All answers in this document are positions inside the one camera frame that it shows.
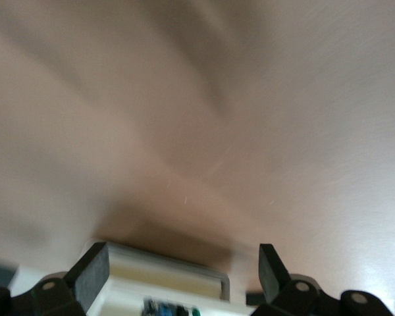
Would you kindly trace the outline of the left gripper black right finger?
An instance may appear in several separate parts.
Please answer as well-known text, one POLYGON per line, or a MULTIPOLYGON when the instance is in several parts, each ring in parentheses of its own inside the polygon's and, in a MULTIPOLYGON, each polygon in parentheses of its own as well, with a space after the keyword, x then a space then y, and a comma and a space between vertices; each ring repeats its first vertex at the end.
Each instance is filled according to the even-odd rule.
POLYGON ((346 290, 336 299, 308 280, 292 278, 271 244, 259 245, 258 273, 265 301, 253 315, 392 315, 368 292, 346 290))

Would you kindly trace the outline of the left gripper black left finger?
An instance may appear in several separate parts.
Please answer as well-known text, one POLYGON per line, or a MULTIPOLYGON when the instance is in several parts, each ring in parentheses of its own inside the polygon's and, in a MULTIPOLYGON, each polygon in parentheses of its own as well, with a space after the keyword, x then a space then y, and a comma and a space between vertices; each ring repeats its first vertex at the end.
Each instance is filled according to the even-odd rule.
POLYGON ((25 293, 11 296, 0 287, 0 315, 86 315, 109 274, 108 245, 96 242, 69 271, 47 275, 25 293))

